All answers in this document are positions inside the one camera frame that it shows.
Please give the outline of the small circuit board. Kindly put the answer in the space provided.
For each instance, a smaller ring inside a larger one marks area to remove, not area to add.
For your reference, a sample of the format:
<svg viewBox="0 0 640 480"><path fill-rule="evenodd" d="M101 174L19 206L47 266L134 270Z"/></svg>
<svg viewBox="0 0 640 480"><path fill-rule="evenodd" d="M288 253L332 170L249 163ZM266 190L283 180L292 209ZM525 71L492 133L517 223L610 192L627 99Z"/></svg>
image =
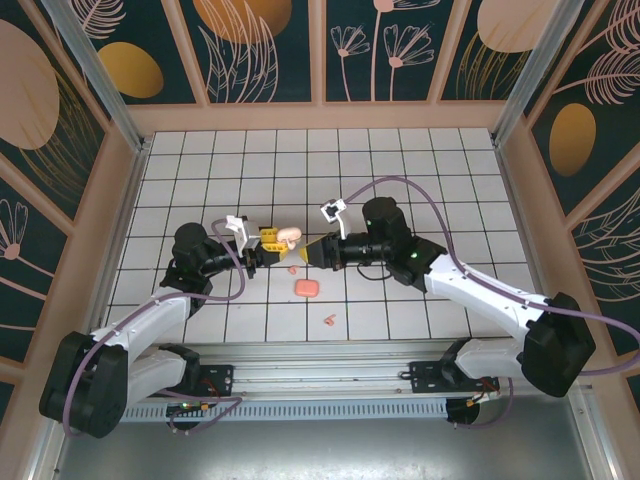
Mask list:
<svg viewBox="0 0 640 480"><path fill-rule="evenodd" d="M210 402L179 402L168 404L165 416L167 418L202 418L213 407Z"/></svg>

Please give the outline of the grey sheet metal panel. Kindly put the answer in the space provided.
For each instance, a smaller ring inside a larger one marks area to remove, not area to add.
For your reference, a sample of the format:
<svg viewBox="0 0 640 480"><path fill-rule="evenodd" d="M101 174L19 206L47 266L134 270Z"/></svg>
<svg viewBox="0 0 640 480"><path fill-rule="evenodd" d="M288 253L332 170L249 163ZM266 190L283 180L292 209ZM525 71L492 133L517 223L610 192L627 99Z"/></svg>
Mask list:
<svg viewBox="0 0 640 480"><path fill-rule="evenodd" d="M486 429L420 417L224 421L184 437L128 423L46 438L28 480L624 480L584 395L519 397Z"/></svg>

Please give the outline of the aluminium mounting rail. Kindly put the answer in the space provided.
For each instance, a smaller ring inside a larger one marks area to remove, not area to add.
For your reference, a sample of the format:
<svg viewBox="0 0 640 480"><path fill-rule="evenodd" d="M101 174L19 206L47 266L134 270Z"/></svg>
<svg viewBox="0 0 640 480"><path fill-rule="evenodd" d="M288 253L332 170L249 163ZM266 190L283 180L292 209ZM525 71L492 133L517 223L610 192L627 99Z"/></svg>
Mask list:
<svg viewBox="0 0 640 480"><path fill-rule="evenodd" d="M448 341L182 345L201 365L232 365L230 397L300 400L407 394L399 377L415 361L439 361ZM216 398L201 397L204 401Z"/></svg>

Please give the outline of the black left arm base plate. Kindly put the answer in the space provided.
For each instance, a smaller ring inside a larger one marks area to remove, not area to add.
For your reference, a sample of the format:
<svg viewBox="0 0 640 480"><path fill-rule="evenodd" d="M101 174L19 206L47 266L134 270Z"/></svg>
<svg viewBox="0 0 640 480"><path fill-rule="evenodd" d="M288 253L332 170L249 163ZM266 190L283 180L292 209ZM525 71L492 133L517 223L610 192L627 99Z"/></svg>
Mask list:
<svg viewBox="0 0 640 480"><path fill-rule="evenodd" d="M181 397L230 397L234 383L232 365L187 367L181 382L166 390Z"/></svg>

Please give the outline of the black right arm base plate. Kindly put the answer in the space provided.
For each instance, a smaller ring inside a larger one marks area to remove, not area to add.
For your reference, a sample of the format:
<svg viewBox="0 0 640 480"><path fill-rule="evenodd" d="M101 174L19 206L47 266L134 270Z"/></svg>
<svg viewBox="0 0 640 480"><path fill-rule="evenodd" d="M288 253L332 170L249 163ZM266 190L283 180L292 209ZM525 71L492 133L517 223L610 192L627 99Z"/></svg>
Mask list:
<svg viewBox="0 0 640 480"><path fill-rule="evenodd" d="M471 378L455 364L439 361L415 361L399 374L408 381L413 393L461 393L499 391L496 377Z"/></svg>

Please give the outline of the aluminium frame post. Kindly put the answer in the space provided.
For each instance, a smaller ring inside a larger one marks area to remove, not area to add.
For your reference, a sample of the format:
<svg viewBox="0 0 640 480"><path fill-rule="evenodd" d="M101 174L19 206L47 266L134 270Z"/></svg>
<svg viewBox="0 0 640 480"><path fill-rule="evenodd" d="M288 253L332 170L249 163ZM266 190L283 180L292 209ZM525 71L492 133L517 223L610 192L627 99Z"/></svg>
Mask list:
<svg viewBox="0 0 640 480"><path fill-rule="evenodd" d="M66 0L41 0L62 38L66 41L74 57L87 74L100 100L109 111L115 125L119 128L126 143L140 153L144 147L144 136L111 81L97 51L89 37L83 32L72 7Z"/></svg>
<svg viewBox="0 0 640 480"><path fill-rule="evenodd" d="M506 144L521 119L525 107L575 24L584 1L558 0L492 131L493 145L496 149Z"/></svg>

